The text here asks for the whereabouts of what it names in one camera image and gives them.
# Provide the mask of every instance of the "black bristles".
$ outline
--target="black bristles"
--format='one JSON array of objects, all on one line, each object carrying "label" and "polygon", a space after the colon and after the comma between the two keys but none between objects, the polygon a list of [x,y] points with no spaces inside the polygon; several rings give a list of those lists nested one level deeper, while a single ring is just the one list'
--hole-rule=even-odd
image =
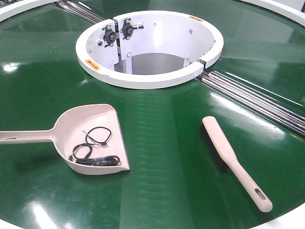
[{"label": "black bristles", "polygon": [[205,142],[209,146],[212,159],[214,160],[217,168],[219,169],[219,171],[221,171],[223,173],[227,172],[229,166],[219,156],[219,154],[218,154],[218,152],[217,152],[217,150],[216,150],[212,140],[210,139],[210,136],[209,136],[208,132],[206,131],[206,129],[205,129],[203,124],[199,127],[199,130],[200,130],[200,132],[201,132]]}]

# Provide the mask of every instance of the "black cable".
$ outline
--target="black cable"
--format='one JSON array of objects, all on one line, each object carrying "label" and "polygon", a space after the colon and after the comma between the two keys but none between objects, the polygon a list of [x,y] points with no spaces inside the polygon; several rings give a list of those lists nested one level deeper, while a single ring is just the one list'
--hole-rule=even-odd
[{"label": "black cable", "polygon": [[120,158],[113,155],[87,159],[76,159],[75,162],[86,166],[116,166],[120,162]]},{"label": "black cable", "polygon": [[[95,129],[105,129],[109,131],[109,135],[107,136],[107,138],[102,141],[99,142],[97,140],[95,140],[94,138],[92,138],[89,134],[95,130]],[[85,137],[85,141],[86,143],[82,143],[79,144],[77,146],[75,146],[72,150],[72,155],[69,156],[69,160],[72,161],[73,157],[76,159],[76,163],[81,164],[81,165],[86,165],[86,166],[116,166],[121,160],[118,156],[104,156],[104,157],[96,157],[96,158],[89,158],[92,154],[93,151],[93,147],[92,146],[105,146],[107,145],[107,141],[109,140],[110,136],[111,136],[112,132],[110,129],[104,127],[104,126],[97,126],[93,129],[91,129],[88,133],[86,133],[86,137]],[[88,142],[88,138],[96,143],[89,143]],[[79,158],[76,156],[76,151],[80,148],[80,147],[88,147],[89,148],[89,152],[86,154],[86,156],[84,158]]]},{"label": "black cable", "polygon": [[[93,137],[91,137],[91,136],[89,135],[89,134],[90,134],[93,130],[95,130],[95,129],[105,129],[105,130],[108,130],[108,131],[109,131],[109,135],[107,136],[107,138],[106,138],[105,141],[99,142],[99,141],[95,140]],[[97,126],[97,127],[91,129],[89,132],[86,133],[85,141],[86,141],[86,143],[87,143],[88,145],[91,145],[91,146],[97,146],[97,145],[105,146],[105,145],[107,145],[107,141],[109,140],[111,134],[112,134],[112,133],[111,133],[111,130],[110,130],[110,129],[108,129],[108,128],[104,127],[104,126]],[[92,142],[95,142],[95,144],[94,144],[94,143],[89,143],[89,142],[88,142],[88,138],[89,138]]]},{"label": "black cable", "polygon": [[[88,147],[88,148],[90,149],[89,152],[87,153],[87,155],[86,155],[84,158],[79,158],[79,157],[77,157],[77,156],[75,155],[75,151],[76,151],[77,149],[79,149],[81,146],[86,146],[86,147]],[[73,155],[73,157],[75,157],[75,159],[87,159],[87,158],[89,158],[89,157],[91,156],[92,150],[93,150],[93,148],[92,148],[91,145],[89,145],[89,144],[87,144],[87,143],[82,143],[82,144],[79,144],[79,145],[77,145],[77,146],[75,146],[75,147],[73,148],[73,150],[72,150],[72,155]]]}]

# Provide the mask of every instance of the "hanging hole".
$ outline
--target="hanging hole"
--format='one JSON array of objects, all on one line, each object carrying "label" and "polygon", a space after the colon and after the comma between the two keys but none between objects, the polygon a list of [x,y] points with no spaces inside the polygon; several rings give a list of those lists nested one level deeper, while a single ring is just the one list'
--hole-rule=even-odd
[{"label": "hanging hole", "polygon": [[255,192],[257,193],[257,195],[260,197],[260,199],[266,199],[266,197],[264,196],[264,194],[259,190],[259,189],[255,189]]}]

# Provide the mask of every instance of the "dustpan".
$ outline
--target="dustpan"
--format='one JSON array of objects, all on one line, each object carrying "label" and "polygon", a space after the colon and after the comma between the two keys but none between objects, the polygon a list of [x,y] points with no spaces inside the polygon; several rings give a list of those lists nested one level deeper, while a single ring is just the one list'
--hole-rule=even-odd
[{"label": "dustpan", "polygon": [[[69,160],[75,146],[85,142],[86,133],[103,126],[111,130],[111,137],[105,146],[93,146],[90,157],[118,156],[116,166],[88,166]],[[129,170],[119,119],[109,104],[90,104],[74,107],[64,112],[50,130],[0,131],[0,144],[23,144],[53,142],[59,155],[75,172],[86,175],[103,175]]]}]

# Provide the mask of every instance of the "bolt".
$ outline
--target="bolt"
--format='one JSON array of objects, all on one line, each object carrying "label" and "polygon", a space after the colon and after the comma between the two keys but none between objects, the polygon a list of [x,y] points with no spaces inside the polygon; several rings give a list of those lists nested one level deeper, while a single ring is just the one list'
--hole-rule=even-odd
[{"label": "bolt", "polygon": [[111,34],[111,35],[109,36],[109,40],[112,41],[112,42],[114,42],[114,41],[116,40],[116,35],[115,35],[115,34]]},{"label": "bolt", "polygon": [[126,30],[126,33],[127,33],[128,35],[131,35],[132,32],[133,32],[133,28],[131,28],[131,27],[129,27],[129,28]]}]

